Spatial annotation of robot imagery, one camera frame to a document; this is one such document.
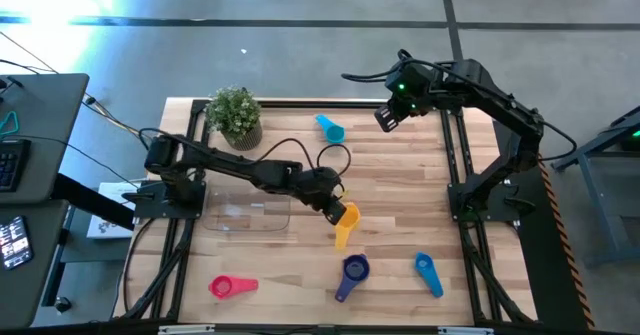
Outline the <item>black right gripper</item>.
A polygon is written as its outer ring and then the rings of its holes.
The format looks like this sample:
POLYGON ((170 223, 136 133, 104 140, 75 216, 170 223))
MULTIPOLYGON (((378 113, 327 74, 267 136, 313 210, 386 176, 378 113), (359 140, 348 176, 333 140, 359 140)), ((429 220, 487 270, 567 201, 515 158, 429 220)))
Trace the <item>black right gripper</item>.
POLYGON ((441 73, 417 63, 396 63, 386 77, 386 88, 391 92, 387 105, 374 112, 384 132, 398 126, 394 114, 427 114, 432 105, 427 99, 430 88, 441 81, 441 73))

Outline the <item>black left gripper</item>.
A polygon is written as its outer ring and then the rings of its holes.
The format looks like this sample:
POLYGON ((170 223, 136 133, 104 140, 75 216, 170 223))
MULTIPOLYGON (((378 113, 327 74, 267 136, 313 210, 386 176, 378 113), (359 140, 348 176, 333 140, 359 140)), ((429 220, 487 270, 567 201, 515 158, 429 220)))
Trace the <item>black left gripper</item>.
POLYGON ((323 211, 326 220, 336 225, 346 212, 346 206, 333 193, 340 183, 332 168, 304 170, 298 175, 298 199, 315 211, 323 211))

